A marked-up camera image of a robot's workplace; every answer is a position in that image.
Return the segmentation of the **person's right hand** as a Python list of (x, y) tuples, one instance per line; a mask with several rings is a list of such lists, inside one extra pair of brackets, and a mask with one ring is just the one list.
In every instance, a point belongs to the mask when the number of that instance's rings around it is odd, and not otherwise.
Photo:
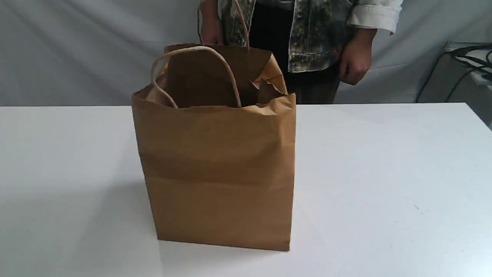
[(216, 12), (202, 12), (200, 39), (204, 45), (224, 45), (223, 25)]

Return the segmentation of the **person's left hand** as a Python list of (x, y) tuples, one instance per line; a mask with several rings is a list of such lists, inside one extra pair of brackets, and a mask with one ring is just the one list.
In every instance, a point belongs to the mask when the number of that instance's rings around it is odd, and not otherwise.
[(357, 85), (371, 67), (372, 46), (377, 30), (356, 28), (339, 59), (339, 79)]

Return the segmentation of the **person's left forearm white sleeve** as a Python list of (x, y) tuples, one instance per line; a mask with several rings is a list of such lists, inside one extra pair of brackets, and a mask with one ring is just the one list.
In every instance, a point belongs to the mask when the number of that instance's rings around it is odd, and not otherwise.
[(387, 30), (395, 33), (403, 0), (357, 0), (347, 24), (357, 28)]

